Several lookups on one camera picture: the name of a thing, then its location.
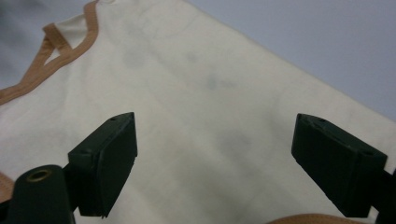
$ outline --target stain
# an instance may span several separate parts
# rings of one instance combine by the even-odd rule
[[[218,87],[218,80],[215,74],[210,74],[206,80],[206,86],[210,90],[214,90]]]
[[[220,79],[216,74],[210,74],[206,79],[206,86],[210,90],[215,90],[217,88],[235,88],[236,83],[231,80]]]
[[[190,63],[196,63],[198,62],[198,57],[196,54],[194,54],[193,52],[188,52],[186,54],[186,59],[187,61],[189,61]]]
[[[221,149],[229,154],[239,154],[251,148],[251,139],[239,130],[230,130],[220,138]]]
[[[146,62],[146,53],[143,48],[138,46],[126,46],[125,53],[122,55],[123,63],[129,68],[141,68]]]

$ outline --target white cloth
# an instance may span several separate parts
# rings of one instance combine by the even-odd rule
[[[380,149],[393,171],[394,122],[188,3],[116,0],[96,11],[99,36],[87,52],[0,106],[0,170],[13,178],[66,165],[106,119],[135,112],[139,156],[118,201],[108,219],[76,212],[77,223],[341,216],[290,154],[297,113]],[[86,34],[81,20],[58,25],[69,43]]]

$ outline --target tan trim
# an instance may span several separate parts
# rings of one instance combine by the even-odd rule
[[[75,49],[70,47],[55,25],[50,24],[44,27],[46,36],[44,37],[40,50],[33,59],[32,64],[21,82],[15,86],[0,90],[0,105],[34,90],[58,69],[73,62],[93,45],[98,36],[98,22],[95,6],[96,2],[91,2],[84,7],[88,32],[84,40]],[[60,51],[61,55],[45,63],[55,48]]]
[[[303,214],[283,217],[268,224],[363,224],[344,217],[334,217],[322,214]]]
[[[46,36],[52,43],[53,47],[58,49],[61,54],[66,54],[72,50],[72,47],[70,47],[69,43],[67,43],[67,40],[64,39],[54,23],[44,26],[43,31],[46,33]]]
[[[11,199],[14,181],[0,172],[0,203]]]

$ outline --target cream fabric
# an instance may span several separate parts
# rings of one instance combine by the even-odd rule
[[[78,223],[342,216],[290,154],[297,113],[382,150],[393,171],[394,122],[188,3],[116,0],[96,11],[99,36],[87,52],[0,106],[0,170],[12,178],[66,165],[66,153],[106,119],[135,112],[139,156],[128,182],[108,219],[76,212]],[[81,25],[57,27],[75,46]]]

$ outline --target gray surface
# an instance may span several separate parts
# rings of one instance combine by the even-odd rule
[[[41,28],[80,14],[86,0],[0,3],[0,88],[16,84]],[[190,0],[280,57],[396,120],[396,1]]]
[[[396,1],[189,1],[396,120]]]

